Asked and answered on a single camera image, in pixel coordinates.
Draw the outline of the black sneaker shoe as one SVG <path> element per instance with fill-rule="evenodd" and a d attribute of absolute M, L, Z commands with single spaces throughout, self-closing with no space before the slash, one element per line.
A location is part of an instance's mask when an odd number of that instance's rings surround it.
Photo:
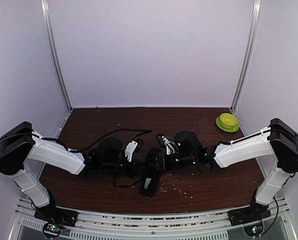
<path fill-rule="evenodd" d="M 155 195 L 162 173 L 165 170 L 164 152 L 157 148 L 151 148 L 145 157 L 145 168 L 140 183 L 140 195 L 151 198 Z"/>

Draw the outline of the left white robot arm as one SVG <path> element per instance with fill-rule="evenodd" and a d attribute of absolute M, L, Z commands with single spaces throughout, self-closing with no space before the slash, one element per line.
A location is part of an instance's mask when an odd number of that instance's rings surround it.
<path fill-rule="evenodd" d="M 60 210 L 52 204 L 51 193 L 37 180 L 25 163 L 39 161 L 73 175 L 91 178 L 102 173 L 124 172 L 133 178 L 139 172 L 140 162 L 133 159 L 144 141 L 137 135 L 126 146 L 110 133 L 95 142 L 98 147 L 71 149 L 62 141 L 41 136 L 24 121 L 0 138 L 0 173 L 9 176 L 33 204 L 41 208 L 41 214 L 50 222 L 56 222 Z"/>

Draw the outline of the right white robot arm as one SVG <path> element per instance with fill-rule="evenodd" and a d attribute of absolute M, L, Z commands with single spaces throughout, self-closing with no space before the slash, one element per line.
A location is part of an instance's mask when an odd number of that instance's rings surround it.
<path fill-rule="evenodd" d="M 264 213 L 264 206 L 269 205 L 287 179 L 298 172 L 298 133 L 279 118 L 272 119 L 269 126 L 256 133 L 206 148 L 191 131 L 179 132 L 173 141 L 162 134 L 157 135 L 157 139 L 166 151 L 152 148 L 145 162 L 159 173 L 186 167 L 197 167 L 209 173 L 249 159 L 275 156 L 275 167 L 256 189 L 254 203 L 245 210 L 250 221 Z"/>

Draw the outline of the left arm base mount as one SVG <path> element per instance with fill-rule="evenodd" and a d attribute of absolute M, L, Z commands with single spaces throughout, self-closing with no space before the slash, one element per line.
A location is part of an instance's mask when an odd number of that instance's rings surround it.
<path fill-rule="evenodd" d="M 62 234 L 65 227 L 75 226 L 78 213 L 73 210 L 58 208 L 55 216 L 47 216 L 40 210 L 36 210 L 34 217 L 46 222 L 42 227 L 44 236 L 49 239 L 55 239 Z"/>

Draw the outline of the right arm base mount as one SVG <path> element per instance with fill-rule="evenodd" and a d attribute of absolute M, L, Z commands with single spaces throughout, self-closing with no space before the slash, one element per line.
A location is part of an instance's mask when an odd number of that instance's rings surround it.
<path fill-rule="evenodd" d="M 243 226 L 244 233 L 252 238 L 259 237 L 264 232 L 263 220 L 271 216 L 267 209 L 260 210 L 251 207 L 230 210 L 228 218 L 231 226 Z"/>

